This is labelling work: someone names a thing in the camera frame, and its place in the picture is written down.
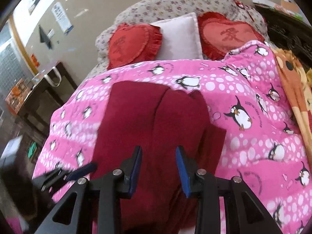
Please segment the dark wooden side table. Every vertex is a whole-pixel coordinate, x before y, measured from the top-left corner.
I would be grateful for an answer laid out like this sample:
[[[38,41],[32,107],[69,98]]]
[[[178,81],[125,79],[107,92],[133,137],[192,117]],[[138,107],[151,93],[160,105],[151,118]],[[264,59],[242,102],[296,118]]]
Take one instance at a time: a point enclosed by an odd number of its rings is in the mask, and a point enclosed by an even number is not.
[[[53,66],[56,66],[61,73],[62,82],[60,86],[57,88],[51,87],[45,79],[38,85],[33,85],[17,114],[32,130],[44,137],[49,133],[50,118],[48,116],[67,101],[62,96],[61,88],[68,88],[68,91],[71,93],[78,88],[63,62],[53,61],[44,70],[49,71]],[[58,80],[53,72],[50,72],[49,75],[54,81]]]

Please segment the pink penguin blanket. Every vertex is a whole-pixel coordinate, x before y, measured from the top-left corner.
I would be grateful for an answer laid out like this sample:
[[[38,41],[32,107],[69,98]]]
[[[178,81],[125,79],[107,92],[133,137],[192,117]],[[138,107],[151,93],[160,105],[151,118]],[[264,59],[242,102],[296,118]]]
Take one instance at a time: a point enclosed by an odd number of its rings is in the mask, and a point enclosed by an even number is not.
[[[271,48],[253,40],[220,61],[144,61],[87,79],[51,118],[32,179],[93,161],[113,84],[122,81],[201,92],[210,122],[225,130],[215,176],[239,176],[281,233],[306,233],[311,218],[311,161]]]

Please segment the white wall notice poster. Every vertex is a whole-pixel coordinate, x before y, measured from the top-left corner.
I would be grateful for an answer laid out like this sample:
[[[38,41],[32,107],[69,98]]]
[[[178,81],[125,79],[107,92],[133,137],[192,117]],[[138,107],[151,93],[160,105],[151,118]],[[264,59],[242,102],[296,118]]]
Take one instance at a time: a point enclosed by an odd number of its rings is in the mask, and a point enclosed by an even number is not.
[[[72,29],[73,25],[71,24],[65,10],[63,9],[60,2],[56,2],[51,9],[52,14],[54,15],[56,22],[61,28],[62,32],[67,35]]]

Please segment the metal lattice door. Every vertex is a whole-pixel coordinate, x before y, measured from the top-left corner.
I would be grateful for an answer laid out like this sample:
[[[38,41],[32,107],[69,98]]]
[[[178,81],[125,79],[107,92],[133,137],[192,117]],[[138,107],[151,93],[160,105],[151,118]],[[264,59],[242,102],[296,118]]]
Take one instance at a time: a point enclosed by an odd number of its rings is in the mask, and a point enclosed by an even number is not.
[[[30,80],[32,73],[17,49],[6,23],[1,30],[0,88],[5,99],[20,79]]]

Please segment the white square pillow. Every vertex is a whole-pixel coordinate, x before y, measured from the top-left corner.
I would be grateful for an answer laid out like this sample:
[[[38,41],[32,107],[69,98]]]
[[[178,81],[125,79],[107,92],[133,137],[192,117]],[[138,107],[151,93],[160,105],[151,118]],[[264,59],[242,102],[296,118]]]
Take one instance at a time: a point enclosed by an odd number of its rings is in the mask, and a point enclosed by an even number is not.
[[[152,25],[159,27],[162,33],[156,60],[203,59],[197,15],[194,12]]]

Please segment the green cloth on stool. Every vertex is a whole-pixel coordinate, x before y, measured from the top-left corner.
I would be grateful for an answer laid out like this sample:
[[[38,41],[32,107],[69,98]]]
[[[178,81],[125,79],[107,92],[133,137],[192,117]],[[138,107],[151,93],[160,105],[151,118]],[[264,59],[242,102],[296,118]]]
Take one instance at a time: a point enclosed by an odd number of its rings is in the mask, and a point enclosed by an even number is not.
[[[32,156],[34,155],[34,153],[36,152],[37,150],[37,143],[36,142],[33,142],[30,147],[28,148],[27,150],[27,156],[29,159],[32,158]]]

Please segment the red heart pillow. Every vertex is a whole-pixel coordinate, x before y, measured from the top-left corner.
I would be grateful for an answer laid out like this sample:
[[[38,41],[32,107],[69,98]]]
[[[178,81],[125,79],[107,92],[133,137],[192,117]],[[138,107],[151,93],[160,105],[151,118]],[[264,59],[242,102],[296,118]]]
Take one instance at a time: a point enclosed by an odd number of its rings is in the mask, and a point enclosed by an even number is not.
[[[120,24],[108,42],[108,70],[156,58],[161,28],[151,24]]]
[[[211,60],[221,60],[251,40],[264,42],[264,37],[248,23],[231,21],[220,13],[206,12],[197,20],[203,54]]]

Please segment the orange printed box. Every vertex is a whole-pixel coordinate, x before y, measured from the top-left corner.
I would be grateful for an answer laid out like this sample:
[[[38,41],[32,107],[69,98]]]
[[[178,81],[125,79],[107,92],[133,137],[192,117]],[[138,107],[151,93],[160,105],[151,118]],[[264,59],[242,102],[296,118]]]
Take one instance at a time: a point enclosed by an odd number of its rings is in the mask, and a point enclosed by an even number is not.
[[[25,102],[31,88],[25,83],[22,78],[18,83],[12,88],[8,96],[5,98],[8,110],[13,114],[17,115],[20,111],[22,105]]]

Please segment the floral bed headboard cover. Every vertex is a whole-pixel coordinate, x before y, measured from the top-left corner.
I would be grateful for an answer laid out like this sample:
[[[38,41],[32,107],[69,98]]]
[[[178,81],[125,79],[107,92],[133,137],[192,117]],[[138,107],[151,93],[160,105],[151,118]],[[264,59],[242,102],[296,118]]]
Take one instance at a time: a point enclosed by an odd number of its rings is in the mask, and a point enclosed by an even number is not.
[[[172,19],[188,13],[201,15],[206,12],[222,14],[231,21],[244,21],[269,41],[268,28],[264,17],[253,7],[240,0],[141,0],[115,18],[112,26],[105,29],[95,40],[98,64],[89,72],[87,79],[104,73],[108,67],[108,41],[118,25],[122,23],[154,23]]]

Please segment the right red heart pillow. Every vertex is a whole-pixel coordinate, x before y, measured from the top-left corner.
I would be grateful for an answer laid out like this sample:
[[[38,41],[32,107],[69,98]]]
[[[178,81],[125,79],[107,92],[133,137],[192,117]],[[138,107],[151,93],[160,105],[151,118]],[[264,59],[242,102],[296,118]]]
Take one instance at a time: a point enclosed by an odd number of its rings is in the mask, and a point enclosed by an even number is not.
[[[197,20],[203,54],[211,60],[221,60],[251,40],[264,42],[264,37],[248,23],[231,21],[220,13],[206,12]]]

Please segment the left red heart pillow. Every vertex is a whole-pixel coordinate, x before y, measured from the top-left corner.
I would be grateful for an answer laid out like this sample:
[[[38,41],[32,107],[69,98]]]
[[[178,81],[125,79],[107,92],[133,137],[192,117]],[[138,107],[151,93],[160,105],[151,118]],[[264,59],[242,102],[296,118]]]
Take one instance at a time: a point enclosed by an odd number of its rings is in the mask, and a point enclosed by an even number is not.
[[[151,24],[120,24],[108,42],[108,70],[156,58],[161,28]]]

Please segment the dark red sweater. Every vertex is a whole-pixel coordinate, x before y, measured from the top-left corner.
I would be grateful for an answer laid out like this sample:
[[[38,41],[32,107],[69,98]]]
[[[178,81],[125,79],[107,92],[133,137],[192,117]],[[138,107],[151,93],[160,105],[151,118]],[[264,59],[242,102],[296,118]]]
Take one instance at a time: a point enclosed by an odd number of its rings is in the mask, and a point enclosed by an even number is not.
[[[178,233],[194,226],[197,201],[184,195],[175,150],[182,146],[200,168],[215,173],[226,132],[210,122],[201,92],[147,82],[113,84],[98,129],[93,179],[119,167],[134,148],[143,152],[133,197],[122,200],[127,233]]]

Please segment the dark cloth on wall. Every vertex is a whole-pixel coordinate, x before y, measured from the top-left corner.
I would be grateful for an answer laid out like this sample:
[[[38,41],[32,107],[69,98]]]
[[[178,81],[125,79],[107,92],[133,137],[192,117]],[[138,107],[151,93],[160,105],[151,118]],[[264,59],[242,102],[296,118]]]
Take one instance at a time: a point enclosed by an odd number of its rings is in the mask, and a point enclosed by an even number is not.
[[[41,25],[39,25],[39,37],[40,37],[40,42],[44,43],[47,46],[47,48],[51,50],[52,49],[51,41],[49,37],[47,36],[47,34],[44,32]]]

